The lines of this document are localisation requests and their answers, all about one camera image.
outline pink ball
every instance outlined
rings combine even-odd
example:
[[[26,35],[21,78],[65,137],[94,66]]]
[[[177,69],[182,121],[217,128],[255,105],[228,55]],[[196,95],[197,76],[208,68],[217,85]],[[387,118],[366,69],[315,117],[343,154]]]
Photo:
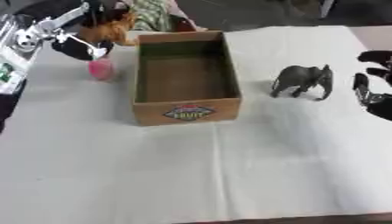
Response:
[[[113,63],[110,59],[98,59],[88,63],[90,74],[99,81],[106,81],[115,75]]]

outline fabric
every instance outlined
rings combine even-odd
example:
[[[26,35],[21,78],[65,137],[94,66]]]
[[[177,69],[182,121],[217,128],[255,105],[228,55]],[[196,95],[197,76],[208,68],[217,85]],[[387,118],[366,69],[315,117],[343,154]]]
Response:
[[[137,14],[133,30],[150,32],[172,30],[165,0],[133,0],[130,8]]]

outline black object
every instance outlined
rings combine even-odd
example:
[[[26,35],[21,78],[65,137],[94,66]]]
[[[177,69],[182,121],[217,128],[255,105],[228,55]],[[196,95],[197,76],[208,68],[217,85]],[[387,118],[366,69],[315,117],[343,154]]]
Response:
[[[363,52],[358,60],[361,62],[374,62],[383,68],[370,67],[367,73],[384,79],[392,86],[392,52],[370,51]],[[353,90],[356,92],[361,105],[367,112],[380,118],[392,121],[392,94],[374,94],[369,89],[369,80],[364,73],[355,75]]]
[[[18,105],[26,84],[27,80],[23,81],[20,89],[15,94],[0,94],[0,134],[3,132],[5,120],[12,115]]]
[[[278,97],[280,92],[286,88],[298,87],[291,95],[293,97],[299,97],[302,93],[305,93],[309,88],[314,88],[317,85],[324,88],[325,93],[321,98],[316,99],[317,101],[323,101],[333,91],[333,71],[326,65],[323,69],[313,67],[302,67],[302,66],[288,66],[286,67],[277,77],[272,87],[272,97]]]

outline box label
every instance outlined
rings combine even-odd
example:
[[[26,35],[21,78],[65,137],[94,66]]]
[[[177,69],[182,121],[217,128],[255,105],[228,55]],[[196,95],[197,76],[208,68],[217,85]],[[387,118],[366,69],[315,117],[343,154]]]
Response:
[[[215,111],[210,108],[203,108],[196,105],[183,105],[165,113],[164,116],[185,122],[192,122],[202,117],[209,116],[214,112]]]

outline gray floor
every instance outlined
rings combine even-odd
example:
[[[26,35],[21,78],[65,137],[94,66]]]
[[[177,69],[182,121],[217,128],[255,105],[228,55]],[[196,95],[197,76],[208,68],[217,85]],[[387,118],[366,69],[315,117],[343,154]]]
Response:
[[[272,25],[389,25],[391,0],[337,0],[327,19],[301,13],[280,0],[178,0],[201,26],[237,31]]]

